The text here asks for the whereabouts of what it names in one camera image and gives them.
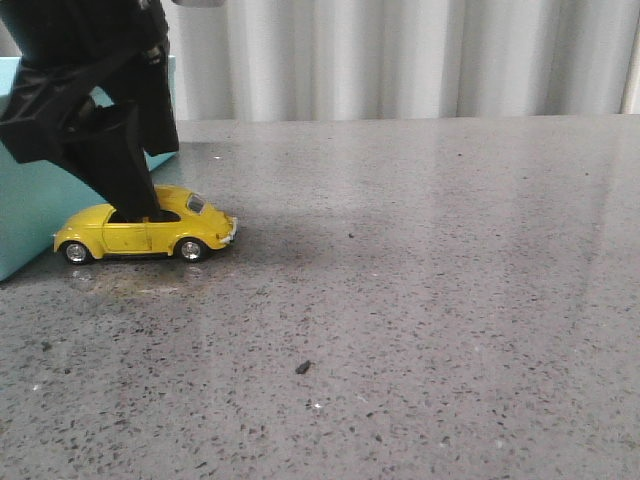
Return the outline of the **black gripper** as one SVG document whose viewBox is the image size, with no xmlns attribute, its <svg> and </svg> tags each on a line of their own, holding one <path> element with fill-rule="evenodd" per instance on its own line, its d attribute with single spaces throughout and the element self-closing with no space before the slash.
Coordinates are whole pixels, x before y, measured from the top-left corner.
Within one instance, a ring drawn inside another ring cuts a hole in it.
<svg viewBox="0 0 640 480">
<path fill-rule="evenodd" d="M 7 150 L 28 163 L 59 160 L 64 149 L 69 171 L 125 219 L 157 216 L 138 112 L 149 154 L 178 150 L 161 3 L 4 1 L 1 20 L 22 52 L 1 115 Z M 96 107 L 73 121 L 94 88 L 125 104 Z"/>
</svg>

